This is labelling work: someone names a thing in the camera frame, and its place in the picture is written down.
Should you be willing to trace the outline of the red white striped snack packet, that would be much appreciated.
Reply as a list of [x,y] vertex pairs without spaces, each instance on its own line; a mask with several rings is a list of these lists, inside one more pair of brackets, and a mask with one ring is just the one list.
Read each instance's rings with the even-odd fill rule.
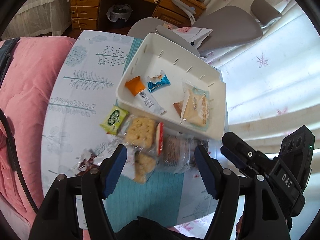
[[156,152],[158,157],[161,155],[163,151],[163,132],[164,132],[164,125],[162,122],[160,122],[157,125],[156,137],[155,137]]

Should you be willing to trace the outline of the white lace covered furniture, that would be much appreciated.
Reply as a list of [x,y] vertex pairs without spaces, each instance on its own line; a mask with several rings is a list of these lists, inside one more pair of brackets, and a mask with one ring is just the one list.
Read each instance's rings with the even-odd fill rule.
[[69,0],[27,0],[1,38],[32,37],[51,33],[61,36],[71,25]]

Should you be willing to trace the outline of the red brown candy packet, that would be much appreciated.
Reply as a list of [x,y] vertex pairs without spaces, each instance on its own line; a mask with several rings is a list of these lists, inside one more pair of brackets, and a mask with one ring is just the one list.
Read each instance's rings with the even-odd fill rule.
[[94,163],[96,156],[92,150],[84,149],[79,157],[78,163],[71,168],[72,173],[75,176],[82,176],[90,169],[98,167],[98,165]]

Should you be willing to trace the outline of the clear rice cracker packet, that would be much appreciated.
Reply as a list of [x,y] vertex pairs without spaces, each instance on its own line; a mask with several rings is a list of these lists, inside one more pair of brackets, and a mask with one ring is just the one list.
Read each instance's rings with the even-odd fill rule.
[[145,184],[155,170],[159,157],[156,152],[156,128],[159,122],[144,116],[129,115],[119,135],[133,148],[135,182]]

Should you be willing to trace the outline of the large cracker pack blue wrapper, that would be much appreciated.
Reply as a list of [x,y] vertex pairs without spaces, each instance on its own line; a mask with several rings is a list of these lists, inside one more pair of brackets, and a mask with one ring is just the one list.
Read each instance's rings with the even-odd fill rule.
[[209,127],[209,92],[182,81],[183,99],[173,104],[180,124],[206,131]]

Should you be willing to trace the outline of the dark chocolate biscuit packet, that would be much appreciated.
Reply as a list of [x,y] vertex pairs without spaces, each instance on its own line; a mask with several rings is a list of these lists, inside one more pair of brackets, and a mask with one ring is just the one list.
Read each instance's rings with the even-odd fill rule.
[[167,135],[164,138],[163,151],[157,168],[172,174],[184,173],[195,166],[195,148],[199,145],[202,145],[205,150],[209,148],[208,140]]

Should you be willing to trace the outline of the blue small candy packet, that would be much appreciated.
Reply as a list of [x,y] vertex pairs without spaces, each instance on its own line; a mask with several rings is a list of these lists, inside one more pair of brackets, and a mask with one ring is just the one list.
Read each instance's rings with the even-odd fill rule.
[[156,91],[162,87],[171,85],[164,70],[161,70],[160,73],[156,76],[152,76],[152,77],[147,76],[146,77],[146,84],[147,84],[148,91],[150,93],[153,93],[154,91]]

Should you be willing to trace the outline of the orange and white snack bar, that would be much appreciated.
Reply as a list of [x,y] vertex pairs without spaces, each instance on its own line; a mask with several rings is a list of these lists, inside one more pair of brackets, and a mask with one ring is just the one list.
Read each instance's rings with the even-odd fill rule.
[[142,107],[153,114],[164,114],[166,110],[160,106],[149,90],[142,83],[140,76],[134,77],[125,83],[125,87],[138,99]]

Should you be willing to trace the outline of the white plastic storage bin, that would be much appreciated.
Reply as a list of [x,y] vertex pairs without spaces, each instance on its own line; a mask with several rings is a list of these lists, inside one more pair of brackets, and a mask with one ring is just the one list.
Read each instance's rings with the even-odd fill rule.
[[[152,93],[158,104],[165,109],[162,115],[143,108],[141,100],[133,96],[125,83],[135,77],[142,81],[164,71],[170,85]],[[180,116],[173,104],[183,100],[183,82],[206,90],[209,93],[209,124],[207,130],[180,122]],[[201,139],[221,140],[226,117],[226,85],[218,70],[206,64],[199,57],[156,33],[149,33],[130,61],[116,88],[118,105],[134,115],[147,116],[164,123],[182,133]]]

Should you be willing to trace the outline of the white floral curtain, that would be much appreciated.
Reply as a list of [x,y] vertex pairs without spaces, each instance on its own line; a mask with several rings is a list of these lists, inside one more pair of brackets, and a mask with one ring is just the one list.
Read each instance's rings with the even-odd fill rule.
[[[205,0],[205,15],[254,0]],[[295,0],[265,0],[281,18],[262,38],[208,54],[226,83],[229,130],[256,150],[279,152],[282,139],[305,125],[319,137],[319,34]]]

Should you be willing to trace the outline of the wooden desk with drawers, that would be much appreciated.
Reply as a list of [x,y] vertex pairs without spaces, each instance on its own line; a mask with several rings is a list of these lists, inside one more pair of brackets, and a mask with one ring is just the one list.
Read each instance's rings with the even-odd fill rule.
[[[195,10],[195,18],[205,10],[197,0],[180,0]],[[69,0],[72,26],[65,35],[78,38],[83,30],[99,30],[126,35],[139,20],[146,17],[166,20],[178,27],[190,25],[187,14],[172,0]],[[114,5],[129,5],[132,9],[128,20],[111,22],[106,14]]]

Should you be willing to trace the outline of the pink quilted blanket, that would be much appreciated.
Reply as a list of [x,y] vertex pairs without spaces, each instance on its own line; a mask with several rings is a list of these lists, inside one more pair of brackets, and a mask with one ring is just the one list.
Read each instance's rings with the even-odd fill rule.
[[[1,86],[1,110],[15,138],[17,157],[37,206],[44,196],[41,181],[41,137],[49,97],[75,39],[65,36],[22,37],[10,51]],[[13,171],[1,129],[1,212],[20,239],[28,239],[35,212]]]

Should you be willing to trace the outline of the green snack packet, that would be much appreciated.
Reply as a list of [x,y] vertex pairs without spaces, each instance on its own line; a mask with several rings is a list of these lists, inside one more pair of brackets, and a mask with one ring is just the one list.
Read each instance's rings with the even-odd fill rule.
[[99,125],[107,134],[117,135],[118,129],[128,116],[129,112],[113,105],[105,120]]

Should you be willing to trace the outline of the grey office chair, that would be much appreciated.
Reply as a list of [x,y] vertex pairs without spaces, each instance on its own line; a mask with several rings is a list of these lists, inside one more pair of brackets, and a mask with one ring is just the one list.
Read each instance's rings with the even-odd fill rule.
[[144,39],[149,33],[157,33],[197,56],[205,57],[215,50],[258,41],[263,36],[263,29],[282,17],[265,0],[254,0],[251,4],[252,15],[230,5],[195,20],[194,11],[189,6],[178,0],[173,1],[190,16],[190,27],[173,26],[170,29],[168,22],[147,17],[135,23],[128,35]]

